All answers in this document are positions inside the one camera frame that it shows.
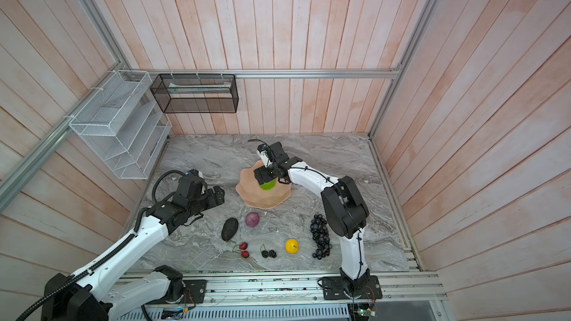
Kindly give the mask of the green bumpy fake fruit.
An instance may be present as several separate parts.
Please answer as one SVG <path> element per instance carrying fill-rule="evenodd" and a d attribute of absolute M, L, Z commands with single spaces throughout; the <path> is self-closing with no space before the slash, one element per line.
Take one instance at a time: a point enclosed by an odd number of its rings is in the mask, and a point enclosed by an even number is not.
<path fill-rule="evenodd" d="M 275 180 L 261 184 L 260 188 L 262 190 L 272 190 L 273 188 L 275 188 L 276 183 L 277 183 L 277 180 L 275 179 Z"/>

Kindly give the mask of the dark fake avocado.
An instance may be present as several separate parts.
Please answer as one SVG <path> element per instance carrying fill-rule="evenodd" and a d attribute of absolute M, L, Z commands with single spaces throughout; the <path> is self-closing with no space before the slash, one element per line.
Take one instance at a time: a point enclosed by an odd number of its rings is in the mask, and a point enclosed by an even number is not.
<path fill-rule="evenodd" d="M 239 228 L 239 221 L 237 218 L 228 218 L 221 231 L 221 238 L 224 242 L 229 242 L 237 233 Z"/>

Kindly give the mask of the purple fake fruit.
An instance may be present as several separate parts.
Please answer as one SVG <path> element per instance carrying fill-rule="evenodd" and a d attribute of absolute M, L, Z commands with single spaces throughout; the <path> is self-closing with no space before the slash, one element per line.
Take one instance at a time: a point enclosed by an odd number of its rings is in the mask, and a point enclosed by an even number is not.
<path fill-rule="evenodd" d="M 245 217 L 245 224 L 250 228 L 257 227 L 260 224 L 260 215 L 256 212 L 248 213 Z"/>

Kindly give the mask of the red fake cherry pair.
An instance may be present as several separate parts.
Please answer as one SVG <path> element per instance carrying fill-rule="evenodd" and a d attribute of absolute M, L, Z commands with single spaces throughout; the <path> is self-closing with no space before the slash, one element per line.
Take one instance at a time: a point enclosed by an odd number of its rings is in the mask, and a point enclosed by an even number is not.
<path fill-rule="evenodd" d="M 248 243 L 247 242 L 242 242 L 238 245 L 235 245 L 232 249 L 233 253 L 239 253 L 239 255 L 244 258 L 244 259 L 248 259 L 250 257 L 250 254 L 248 252 Z"/>

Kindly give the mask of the black fake grape bunch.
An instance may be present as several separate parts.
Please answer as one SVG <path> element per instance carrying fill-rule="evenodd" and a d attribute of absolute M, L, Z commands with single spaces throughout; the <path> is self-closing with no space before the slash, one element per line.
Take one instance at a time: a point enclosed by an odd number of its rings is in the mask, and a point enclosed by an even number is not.
<path fill-rule="evenodd" d="M 312 254 L 315 259 L 324 259 L 331 254 L 331 239 L 328 229 L 328 222 L 322 214 L 315 214 L 310 223 L 312 239 L 316 244 L 316 249 Z"/>

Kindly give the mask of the yellow fake lemon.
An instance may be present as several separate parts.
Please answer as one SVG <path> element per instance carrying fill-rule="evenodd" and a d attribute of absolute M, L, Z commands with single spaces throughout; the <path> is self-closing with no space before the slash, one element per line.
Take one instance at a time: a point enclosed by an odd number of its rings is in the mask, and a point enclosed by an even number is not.
<path fill-rule="evenodd" d="M 285 242 L 285 251 L 288 254 L 297 254 L 299 251 L 299 243 L 296 239 L 288 239 Z"/>

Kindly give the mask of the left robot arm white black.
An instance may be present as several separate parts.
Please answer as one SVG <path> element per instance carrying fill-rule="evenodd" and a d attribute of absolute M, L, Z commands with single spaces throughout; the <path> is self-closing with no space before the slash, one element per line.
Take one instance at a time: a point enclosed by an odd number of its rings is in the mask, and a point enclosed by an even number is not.
<path fill-rule="evenodd" d="M 102 255 L 70 276 L 48 281 L 40 300 L 42 320 L 116 320 L 156 300 L 180 303 L 187 290 L 176 269 L 162 265 L 148 276 L 115 287 L 116 282 L 151 248 L 181 226 L 221 206 L 225 192 L 208 184 L 197 170 L 181 172 L 176 191 L 142 209 L 134 227 Z"/>

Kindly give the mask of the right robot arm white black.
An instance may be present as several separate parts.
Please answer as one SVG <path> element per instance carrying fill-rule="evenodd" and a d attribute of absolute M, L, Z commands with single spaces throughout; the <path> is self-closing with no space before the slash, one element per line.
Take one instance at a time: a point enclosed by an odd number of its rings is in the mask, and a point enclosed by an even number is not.
<path fill-rule="evenodd" d="M 263 162 L 254 170 L 258 184 L 297 184 L 320 196 L 326 220 L 340 239 L 340 283 L 348 294 L 364 288 L 370 277 L 364 255 L 364 229 L 370 211 L 355 181 L 349 176 L 326 175 L 298 157 L 289 157 L 280 142 L 253 141 L 260 143 L 257 154 Z"/>

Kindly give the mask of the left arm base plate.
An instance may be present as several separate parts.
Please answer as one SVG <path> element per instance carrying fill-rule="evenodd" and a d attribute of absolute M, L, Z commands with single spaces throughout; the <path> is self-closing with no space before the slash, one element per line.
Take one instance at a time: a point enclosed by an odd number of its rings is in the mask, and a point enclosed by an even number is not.
<path fill-rule="evenodd" d="M 182 281 L 171 283 L 163 297 L 151 301 L 148 305 L 201 304 L 204 302 L 206 291 L 206 279 L 183 279 Z"/>

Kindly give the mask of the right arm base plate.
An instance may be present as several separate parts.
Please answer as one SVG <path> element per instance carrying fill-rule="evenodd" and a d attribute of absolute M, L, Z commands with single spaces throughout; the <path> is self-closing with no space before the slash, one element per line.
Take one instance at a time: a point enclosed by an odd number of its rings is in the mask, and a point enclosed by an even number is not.
<path fill-rule="evenodd" d="M 318 280 L 325 300 L 380 300 L 383 298 L 377 276 L 365 274 L 357 280 L 329 276 Z"/>

